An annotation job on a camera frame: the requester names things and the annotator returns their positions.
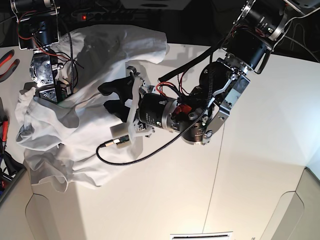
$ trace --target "white table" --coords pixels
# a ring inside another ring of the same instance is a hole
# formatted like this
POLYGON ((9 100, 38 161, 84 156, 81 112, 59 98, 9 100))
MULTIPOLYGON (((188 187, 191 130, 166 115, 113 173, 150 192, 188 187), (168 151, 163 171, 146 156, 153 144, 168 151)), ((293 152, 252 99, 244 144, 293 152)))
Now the white table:
MULTIPOLYGON (((161 64, 132 64, 156 83, 206 49, 170 44, 161 64)), ((15 143, 19 126, 14 108, 18 91, 30 80, 32 53, 17 50, 16 56, 20 66, 0 83, 0 97, 11 119, 7 150, 23 161, 23 149, 15 143)), ((223 56, 220 52, 214 58, 223 56)), ((198 84, 207 63, 186 74, 187 90, 198 84)), ((33 192, 50 200, 61 239, 165 240, 170 234, 233 231, 233 239, 257 240, 281 195, 296 189, 319 148, 318 68, 273 55, 262 75, 248 76, 252 83, 233 108, 224 134, 222 128, 209 145, 191 146, 180 139, 97 190, 71 184, 61 194, 43 184, 33 186, 33 192)), ((142 155, 173 137, 157 129, 144 141, 142 155)))

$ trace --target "white cloth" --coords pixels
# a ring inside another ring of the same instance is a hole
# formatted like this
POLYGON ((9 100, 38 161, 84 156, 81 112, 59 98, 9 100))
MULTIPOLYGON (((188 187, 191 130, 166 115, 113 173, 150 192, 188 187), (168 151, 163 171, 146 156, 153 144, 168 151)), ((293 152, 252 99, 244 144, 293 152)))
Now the white cloth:
MULTIPOLYGON (((107 100, 119 99, 118 95, 102 96, 98 86, 125 77, 127 61, 158 64, 167 50, 164 33, 136 26, 95 25, 77 29, 71 37, 74 59, 84 67, 78 67, 79 91, 56 105, 33 97, 33 88, 21 92, 15 111, 22 125, 16 141, 26 148, 31 184, 51 182, 59 192, 65 192, 70 182, 101 186, 125 169, 107 165, 95 154, 97 146, 112 139, 110 127, 121 123, 103 106, 107 100)), ((70 53, 68 36, 54 50, 70 53)), ((63 69, 63 77, 70 75, 67 72, 69 68, 63 69)), ((118 163, 130 162, 140 153, 134 144, 122 149, 110 146, 100 152, 106 160, 118 163)))

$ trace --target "robotic arm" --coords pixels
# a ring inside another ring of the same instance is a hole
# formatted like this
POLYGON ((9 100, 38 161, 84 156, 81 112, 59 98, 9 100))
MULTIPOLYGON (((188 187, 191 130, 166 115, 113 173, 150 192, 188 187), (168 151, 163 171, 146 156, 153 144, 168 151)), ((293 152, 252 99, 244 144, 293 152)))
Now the robotic arm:
POLYGON ((63 101, 71 94, 71 86, 56 80, 64 65, 50 50, 59 42, 60 7, 55 0, 11 0, 11 8, 17 19, 20 49, 33 51, 29 72, 36 83, 36 95, 56 104, 63 101))
MULTIPOLYGON (((283 4, 283 9, 278 9, 262 0, 247 1, 223 42, 211 47, 184 66, 159 78, 157 86, 146 86, 145 81, 141 82, 139 103, 134 120, 135 132, 141 134, 146 132, 145 135, 148 135, 150 133, 148 129, 156 127, 179 133, 172 141, 148 156, 128 163, 108 162, 99 155, 100 148, 111 144, 121 145, 136 136, 129 133, 125 138, 120 137, 101 144, 96 151, 98 158, 106 164, 125 166, 150 158, 179 137, 191 145, 208 144, 213 134, 229 118, 232 108, 248 87, 250 83, 247 78, 248 72, 261 74, 272 51, 285 37, 290 21, 293 18, 307 15, 299 12, 297 15, 296 13, 288 15, 286 8, 285 4, 283 4), (212 62, 212 54, 219 48, 226 52, 225 58, 212 62), (168 82, 178 74, 184 74, 209 56, 211 56, 210 63, 201 72, 199 85, 190 93, 186 93, 181 86, 176 87, 168 82), (163 87, 171 88, 177 94, 177 98, 167 97, 162 92, 163 87)), ((141 81, 141 78, 137 74, 131 74, 131 82, 134 81, 141 81)), ((110 84, 113 82, 104 83, 99 87, 99 91, 103 95, 111 94, 110 84)))

